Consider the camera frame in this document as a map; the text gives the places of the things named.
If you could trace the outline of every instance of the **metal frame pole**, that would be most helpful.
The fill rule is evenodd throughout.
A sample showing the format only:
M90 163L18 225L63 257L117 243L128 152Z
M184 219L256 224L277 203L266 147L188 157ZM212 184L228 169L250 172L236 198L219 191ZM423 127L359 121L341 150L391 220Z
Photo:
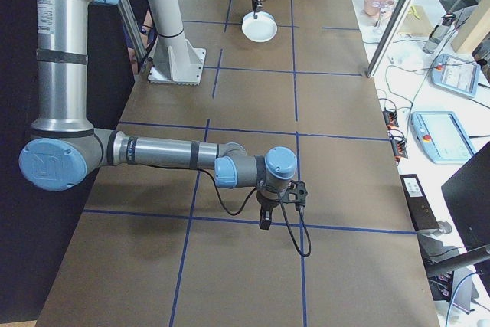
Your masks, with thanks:
M132 46L136 52L136 59L138 62L141 62L146 54L146 49L139 34L138 22L132 12L129 0L119 0L117 8L121 14L122 22L124 23L124 27L126 27L129 38L131 38Z
M400 30L403 21L407 15L410 6L412 5L413 0L398 0L397 7L395 8L393 15L388 22L386 27L386 31L383 33L381 37L380 43L374 52L373 59L369 63L369 67L367 68L366 75L368 77L374 76L377 69L380 66L381 61L384 58L384 55L387 53L388 48L390 47L391 42L397 35Z

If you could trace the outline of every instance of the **touchscreen display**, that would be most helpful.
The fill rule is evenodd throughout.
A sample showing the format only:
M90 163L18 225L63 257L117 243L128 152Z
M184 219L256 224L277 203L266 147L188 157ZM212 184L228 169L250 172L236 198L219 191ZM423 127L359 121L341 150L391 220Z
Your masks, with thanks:
M449 114L422 115L433 144L442 159L469 159L472 151Z

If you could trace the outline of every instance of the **white bowl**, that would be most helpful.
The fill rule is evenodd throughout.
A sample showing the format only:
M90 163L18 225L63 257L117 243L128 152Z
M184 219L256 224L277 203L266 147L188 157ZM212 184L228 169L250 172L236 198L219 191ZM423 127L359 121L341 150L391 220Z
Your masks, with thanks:
M274 17L264 11L255 13L255 16L251 11L243 17L242 32L254 42L266 42L272 39L277 32Z

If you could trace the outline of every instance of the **white desk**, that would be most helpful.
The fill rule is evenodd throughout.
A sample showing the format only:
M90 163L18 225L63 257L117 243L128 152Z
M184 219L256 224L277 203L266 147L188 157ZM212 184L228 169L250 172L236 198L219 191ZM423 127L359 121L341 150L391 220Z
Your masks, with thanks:
M356 16L360 25L360 29L364 39L364 46L366 48L366 53L369 59L372 58L377 44L375 42L379 41L381 36L373 33L373 23L374 19L369 17L364 13L363 6L364 0L352 0L354 8L356 11ZM427 14L429 20L435 25L438 20L445 14L445 11L439 0L415 0L415 5L423 6L424 11ZM387 79L385 80L385 72L387 66L392 64L394 60L395 65L399 59L403 59L403 55L418 56L422 58L424 68L431 65L433 58L438 54L438 51L432 55L428 55L422 52L423 42L397 42L390 46L390 49L383 60L379 70L377 71L375 77L376 87L378 90L378 96L386 97L393 100L398 108L409 106L408 101L393 95L388 91L389 83L390 89L402 96L405 96L409 100L413 100L413 97L417 93L419 87L419 93L416 95L416 99L413 103L413 111L417 110L450 110L454 111L458 116L460 122L462 123L466 133L469 136L480 136L488 135L490 133L490 124L484 124L482 122L490 121L490 109L478 105L471 100L465 99L464 97L459 97L455 94L441 90L438 87L433 86L429 77L424 80L426 73L415 74L408 73L397 68L389 68L387 72ZM443 49L445 54L454 54L463 59L471 60L472 56L468 54L456 54L451 48L450 43L448 43ZM479 82L488 84L483 74L480 72ZM484 103L490 106L490 90L485 88L478 88L475 101ZM381 106L384 106L384 101L381 100ZM386 107L390 109L392 106L387 103ZM433 164L421 151L416 143L416 139L411 131L407 129L407 121L409 117L409 110L403 109L398 110L398 123L400 124L400 130L407 136L407 153L409 158L402 159L398 165L398 171L400 174L417 174L420 183L423 186L423 190L426 193L427 199L433 209L433 212L438 221L447 221L452 225L454 229L451 234L445 234L443 236L437 237L438 240L442 241L443 244L453 245L456 247L462 246L462 241L457 234L456 227L452 222L449 211L447 209L446 203L444 201L443 193L441 192L441 185L448 180L452 174L454 174L461 165L437 165ZM472 139L472 143L477 150L480 150L484 144L486 144L488 138ZM479 277L474 276L473 282L479 292L480 298L478 301L485 305L490 306L490 299L488 297L485 288L483 287ZM439 322L441 325L445 323L446 311L448 303L437 302L436 308L438 310ZM452 310L452 317L450 319L449 325L454 326L476 326L479 319L490 319L490 312L484 310L479 306L474 306L475 311L469 316L464 313L457 312L458 309L454 308Z

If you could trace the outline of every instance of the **black sleeve band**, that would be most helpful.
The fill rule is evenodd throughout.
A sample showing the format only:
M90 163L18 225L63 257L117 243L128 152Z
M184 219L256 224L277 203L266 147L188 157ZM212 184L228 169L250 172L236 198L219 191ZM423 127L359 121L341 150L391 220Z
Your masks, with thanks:
M255 156L257 165L257 187L266 181L266 160L263 156Z
M198 169L198 159L199 159L199 142L192 141L191 144L191 160L189 162L190 170Z
M116 136L119 130L113 130L110 133L109 141L107 142L107 163L111 166L114 166L114 141L116 140Z
M89 58L86 55L65 53L64 51L55 51L48 49L37 49L36 58L38 61L47 61L52 63L71 63L87 65Z

